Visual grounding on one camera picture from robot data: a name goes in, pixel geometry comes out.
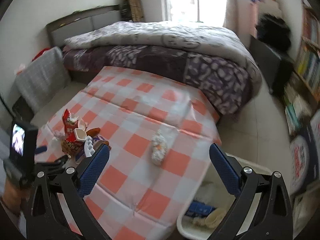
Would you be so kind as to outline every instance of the checkered tablecloth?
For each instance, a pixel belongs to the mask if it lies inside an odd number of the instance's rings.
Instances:
[[[165,239],[210,164],[209,147],[221,143],[219,116],[203,93],[151,73],[104,67],[41,128],[38,146],[48,145],[36,161],[63,155],[54,131],[62,131],[68,108],[100,127],[110,141],[110,160],[91,194],[84,198],[94,217],[115,240]],[[160,129],[168,153],[160,167],[151,162],[151,139]],[[79,232],[71,214],[65,216]]]

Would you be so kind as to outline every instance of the headboard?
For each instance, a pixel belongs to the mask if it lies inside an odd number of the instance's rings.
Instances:
[[[99,6],[85,11],[76,11],[46,25],[52,47],[61,47],[72,36],[91,32],[121,21],[119,5]]]

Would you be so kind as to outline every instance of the white tissue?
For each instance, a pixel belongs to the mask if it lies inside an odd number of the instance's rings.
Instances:
[[[92,145],[92,137],[87,136],[84,142],[84,154],[86,157],[91,157],[94,154],[95,150]]]
[[[155,165],[161,165],[166,153],[167,153],[167,141],[161,135],[160,130],[152,138],[152,154],[151,159]]]
[[[214,207],[214,199],[216,193],[216,187],[213,183],[208,183],[199,187],[194,200]]]

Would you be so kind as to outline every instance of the curtain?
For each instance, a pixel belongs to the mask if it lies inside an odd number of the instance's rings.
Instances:
[[[223,27],[232,30],[234,33],[238,31],[238,6],[237,0],[227,0],[226,16]]]

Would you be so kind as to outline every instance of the floor tile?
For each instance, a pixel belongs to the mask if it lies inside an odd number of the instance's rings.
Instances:
[[[254,100],[250,101],[236,116],[223,116],[219,126],[257,136],[257,118]]]
[[[284,107],[277,98],[268,93],[265,85],[264,83],[259,95],[254,99],[258,137],[278,142],[288,141]]]
[[[292,177],[292,159],[289,142],[277,142],[258,137],[258,164],[279,171],[284,178],[288,192]]]
[[[80,90],[86,87],[85,84],[71,82],[67,87],[57,92],[52,100],[40,109],[33,117],[31,123],[42,127],[57,111],[67,104]]]
[[[223,126],[218,127],[224,152],[257,163],[257,137]]]

